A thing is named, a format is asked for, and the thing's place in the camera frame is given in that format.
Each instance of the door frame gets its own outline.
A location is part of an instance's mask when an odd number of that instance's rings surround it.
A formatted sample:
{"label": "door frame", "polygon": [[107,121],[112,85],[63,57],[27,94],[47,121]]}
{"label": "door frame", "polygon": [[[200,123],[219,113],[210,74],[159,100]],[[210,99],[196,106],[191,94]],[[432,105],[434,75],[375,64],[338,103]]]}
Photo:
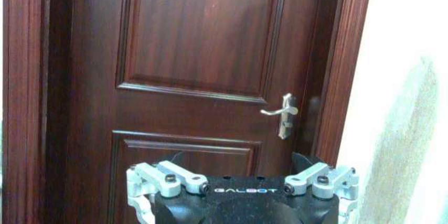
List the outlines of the door frame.
{"label": "door frame", "polygon": [[[71,1],[4,0],[4,223],[60,220]],[[338,160],[367,5],[368,0],[319,3],[307,77],[312,87],[304,95],[304,101],[310,101],[319,93],[318,116],[312,140],[298,144],[298,150],[332,165]],[[310,120],[303,116],[300,125]]]}

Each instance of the raised door panel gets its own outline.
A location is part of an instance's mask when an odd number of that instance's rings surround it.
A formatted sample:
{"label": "raised door panel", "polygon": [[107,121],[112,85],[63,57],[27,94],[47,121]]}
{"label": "raised door panel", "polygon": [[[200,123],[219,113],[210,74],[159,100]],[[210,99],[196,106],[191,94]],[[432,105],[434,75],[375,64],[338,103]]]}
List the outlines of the raised door panel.
{"label": "raised door panel", "polygon": [[128,206],[126,171],[131,165],[171,160],[195,173],[250,175],[260,151],[259,142],[114,131],[108,223],[136,223]]}
{"label": "raised door panel", "polygon": [[123,0],[119,87],[263,97],[276,2]]}

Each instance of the galbot logo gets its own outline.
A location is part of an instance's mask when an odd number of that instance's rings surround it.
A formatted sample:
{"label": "galbot logo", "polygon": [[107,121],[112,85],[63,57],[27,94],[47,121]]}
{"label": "galbot logo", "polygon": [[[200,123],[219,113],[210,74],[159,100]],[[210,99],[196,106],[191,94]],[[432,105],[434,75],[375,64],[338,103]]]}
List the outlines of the galbot logo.
{"label": "galbot logo", "polygon": [[264,189],[264,188],[259,188],[259,189],[255,189],[255,188],[247,188],[247,189],[244,188],[238,188],[238,189],[216,188],[215,189],[216,193],[239,193],[239,194],[267,194],[267,193],[275,193],[276,191],[278,189]]}

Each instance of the wall stain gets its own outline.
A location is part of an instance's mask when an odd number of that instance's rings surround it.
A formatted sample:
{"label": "wall stain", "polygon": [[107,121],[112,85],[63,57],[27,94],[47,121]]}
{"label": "wall stain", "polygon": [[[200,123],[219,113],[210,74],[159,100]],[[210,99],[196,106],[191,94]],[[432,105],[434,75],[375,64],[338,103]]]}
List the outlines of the wall stain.
{"label": "wall stain", "polygon": [[423,58],[410,71],[387,116],[374,155],[359,223],[404,223],[435,131],[438,91],[432,61]]}

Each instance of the silver metal bracket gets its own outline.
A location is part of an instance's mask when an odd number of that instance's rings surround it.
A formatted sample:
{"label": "silver metal bracket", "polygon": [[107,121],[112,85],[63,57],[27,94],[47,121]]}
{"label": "silver metal bracket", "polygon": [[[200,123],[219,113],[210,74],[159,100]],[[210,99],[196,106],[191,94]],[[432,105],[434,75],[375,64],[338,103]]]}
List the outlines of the silver metal bracket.
{"label": "silver metal bracket", "polygon": [[142,224],[155,223],[151,202],[155,202],[158,192],[166,198],[176,197],[180,194],[180,185],[184,185],[191,194],[206,194],[208,191],[207,177],[170,161],[162,161],[155,167],[147,163],[131,166],[127,170],[127,184],[128,205],[135,208]]}
{"label": "silver metal bracket", "polygon": [[206,194],[208,191],[208,180],[203,174],[195,174],[170,161],[162,161],[158,169],[166,174],[175,174],[191,194]]}
{"label": "silver metal bracket", "polygon": [[319,199],[327,200],[335,195],[339,197],[339,224],[347,224],[351,212],[358,207],[359,175],[355,169],[347,166],[331,169],[327,164],[316,163],[302,173],[286,177],[288,195],[303,195],[308,186],[312,186],[312,194]]}

